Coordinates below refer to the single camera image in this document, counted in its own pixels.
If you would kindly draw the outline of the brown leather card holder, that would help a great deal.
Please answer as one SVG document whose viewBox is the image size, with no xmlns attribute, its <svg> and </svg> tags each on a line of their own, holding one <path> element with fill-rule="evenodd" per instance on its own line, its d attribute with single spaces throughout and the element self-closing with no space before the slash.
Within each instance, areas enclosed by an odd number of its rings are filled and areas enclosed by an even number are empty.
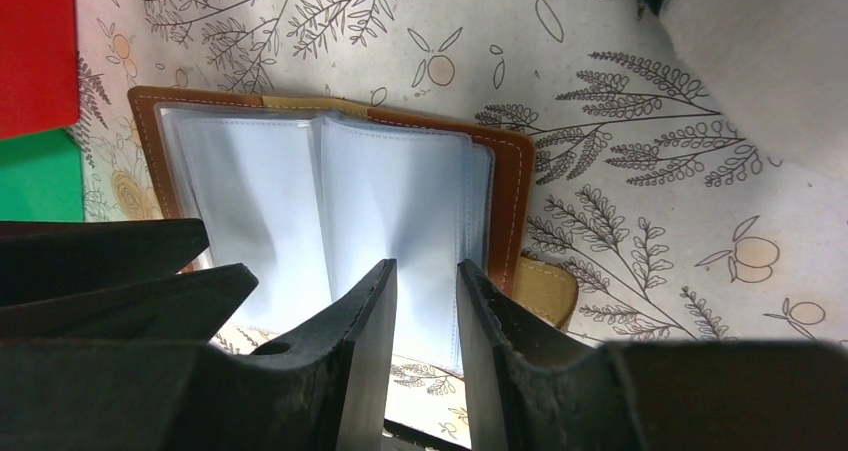
<svg viewBox="0 0 848 451">
<path fill-rule="evenodd" d="M 522 253 L 525 135 L 334 98 L 136 86 L 128 101 L 163 215 L 206 227 L 197 265 L 258 278 L 238 324 L 289 331 L 385 258 L 398 266 L 394 353 L 454 374 L 459 262 L 551 325 L 574 310 L 575 280 Z"/>
</svg>

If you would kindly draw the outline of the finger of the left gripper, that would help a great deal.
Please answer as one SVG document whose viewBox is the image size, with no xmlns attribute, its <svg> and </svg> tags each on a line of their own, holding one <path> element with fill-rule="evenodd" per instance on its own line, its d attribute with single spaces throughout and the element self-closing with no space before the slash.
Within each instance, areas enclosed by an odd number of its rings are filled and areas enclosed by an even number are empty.
<svg viewBox="0 0 848 451">
<path fill-rule="evenodd" d="M 209 246 L 199 219 L 1 223 L 1 304 L 177 274 Z"/>
<path fill-rule="evenodd" d="M 258 279 L 243 264 L 1 308 L 1 338 L 207 342 Z"/>
</svg>

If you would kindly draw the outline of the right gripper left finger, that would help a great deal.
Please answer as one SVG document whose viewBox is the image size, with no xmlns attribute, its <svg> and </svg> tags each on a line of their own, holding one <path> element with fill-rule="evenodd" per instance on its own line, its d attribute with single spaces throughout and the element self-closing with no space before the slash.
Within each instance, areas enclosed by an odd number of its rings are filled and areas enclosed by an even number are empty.
<svg viewBox="0 0 848 451">
<path fill-rule="evenodd" d="M 5 450 L 377 450 L 397 271 L 378 262 L 341 299 L 248 355 L 195 337 L 186 299 L 222 304 L 256 283 L 243 265 L 148 285 L 46 338 L 1 344 Z"/>
</svg>

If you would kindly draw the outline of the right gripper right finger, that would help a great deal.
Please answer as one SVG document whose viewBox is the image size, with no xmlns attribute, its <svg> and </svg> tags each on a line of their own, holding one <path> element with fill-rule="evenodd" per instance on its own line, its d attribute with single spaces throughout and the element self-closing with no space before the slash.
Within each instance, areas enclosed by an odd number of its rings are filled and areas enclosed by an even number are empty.
<svg viewBox="0 0 848 451">
<path fill-rule="evenodd" d="M 847 352 L 821 341 L 598 348 L 457 269 L 476 450 L 843 450 Z"/>
</svg>

